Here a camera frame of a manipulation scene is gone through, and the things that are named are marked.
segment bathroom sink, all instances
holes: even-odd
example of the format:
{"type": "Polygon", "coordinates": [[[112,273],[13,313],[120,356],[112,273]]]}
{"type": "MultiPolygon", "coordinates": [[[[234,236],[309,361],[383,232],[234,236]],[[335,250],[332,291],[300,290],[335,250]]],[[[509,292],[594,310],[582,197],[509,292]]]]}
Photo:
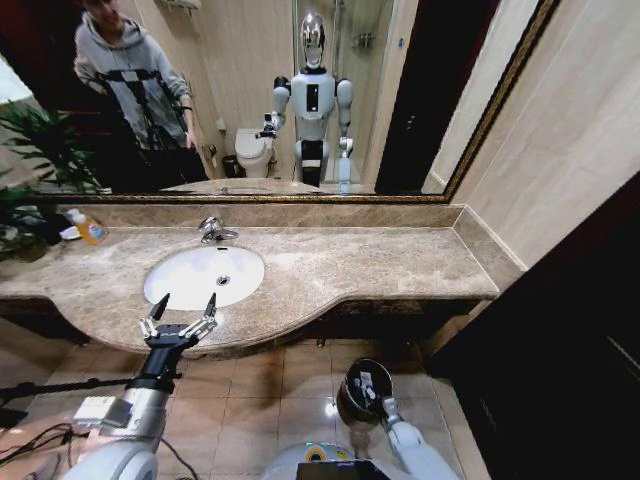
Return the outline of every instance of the bathroom sink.
{"type": "Polygon", "coordinates": [[[264,262],[237,247],[198,247],[176,253],[153,267],[144,282],[144,296],[157,303],[171,293],[169,310],[204,310],[211,294],[216,305],[239,302],[257,290],[264,262]]]}

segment sink drain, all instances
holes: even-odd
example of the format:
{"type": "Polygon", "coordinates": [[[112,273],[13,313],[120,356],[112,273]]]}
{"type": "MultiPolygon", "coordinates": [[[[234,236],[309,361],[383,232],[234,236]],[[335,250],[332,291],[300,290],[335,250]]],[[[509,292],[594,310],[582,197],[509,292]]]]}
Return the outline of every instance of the sink drain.
{"type": "Polygon", "coordinates": [[[226,275],[218,277],[218,280],[216,280],[216,283],[220,287],[224,287],[225,285],[229,285],[230,282],[231,282],[231,279],[229,277],[227,277],[226,275]]]}

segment soap bottle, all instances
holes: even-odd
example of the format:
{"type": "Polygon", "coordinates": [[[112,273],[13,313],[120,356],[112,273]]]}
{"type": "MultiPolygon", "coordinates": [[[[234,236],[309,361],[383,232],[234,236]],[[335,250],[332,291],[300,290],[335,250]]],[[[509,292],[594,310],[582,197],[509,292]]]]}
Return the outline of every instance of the soap bottle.
{"type": "Polygon", "coordinates": [[[77,208],[72,208],[67,212],[69,219],[78,228],[78,232],[89,245],[98,245],[107,238],[107,229],[96,222],[93,218],[80,213],[77,208]]]}

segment robot body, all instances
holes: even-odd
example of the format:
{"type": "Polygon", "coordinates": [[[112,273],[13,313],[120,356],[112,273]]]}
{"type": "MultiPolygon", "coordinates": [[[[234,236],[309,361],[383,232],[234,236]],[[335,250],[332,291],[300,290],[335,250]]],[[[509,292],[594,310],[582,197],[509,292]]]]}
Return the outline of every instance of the robot body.
{"type": "Polygon", "coordinates": [[[347,130],[351,123],[353,86],[349,80],[336,82],[333,75],[321,66],[324,51],[324,27],[322,18],[309,13],[301,28],[306,68],[292,81],[278,77],[274,81],[275,110],[265,115],[262,136],[276,136],[285,122],[285,110],[289,99],[298,125],[298,141],[295,146],[297,165],[302,169],[302,181],[319,186],[323,166],[327,164],[330,146],[325,140],[327,124],[335,103],[339,109],[340,123],[340,192],[348,193],[351,179],[351,151],[353,139],[347,130]]]}

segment black cable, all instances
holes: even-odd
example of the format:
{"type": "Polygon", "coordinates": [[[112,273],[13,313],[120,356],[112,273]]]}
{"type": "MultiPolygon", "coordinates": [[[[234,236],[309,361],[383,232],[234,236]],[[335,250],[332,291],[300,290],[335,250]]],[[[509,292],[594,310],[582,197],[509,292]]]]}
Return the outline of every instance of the black cable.
{"type": "Polygon", "coordinates": [[[54,440],[57,440],[59,438],[62,439],[60,445],[64,445],[65,443],[67,444],[67,463],[69,464],[69,466],[71,467],[71,442],[73,440],[74,437],[86,437],[88,434],[78,434],[73,430],[73,427],[71,426],[71,424],[69,423],[58,423],[56,425],[53,425],[49,428],[47,428],[46,430],[40,432],[38,435],[36,435],[34,438],[32,438],[31,440],[29,440],[27,443],[25,443],[24,445],[14,445],[12,447],[9,447],[5,450],[3,450],[0,453],[6,453],[10,450],[15,450],[15,452],[10,453],[9,455],[6,455],[5,457],[0,458],[0,467],[6,465],[7,463],[15,460],[17,457],[19,457],[20,455],[24,455],[27,453],[33,453],[34,451],[44,447],[45,445],[53,442],[54,440]],[[42,437],[44,437],[47,433],[51,432],[51,431],[58,431],[60,433],[57,433],[56,435],[47,438],[46,440],[42,441],[41,443],[37,443],[38,440],[40,440],[42,437]]]}
{"type": "Polygon", "coordinates": [[[184,465],[185,467],[187,467],[187,469],[189,470],[189,472],[191,472],[191,475],[193,475],[193,480],[200,480],[200,477],[198,477],[198,474],[196,473],[196,471],[193,469],[193,467],[191,465],[189,465],[181,456],[180,454],[176,451],[175,448],[173,448],[171,446],[171,444],[169,442],[167,442],[164,437],[160,438],[160,441],[162,443],[164,443],[167,448],[169,450],[171,450],[171,452],[176,456],[176,458],[178,459],[178,461],[184,465]]]}

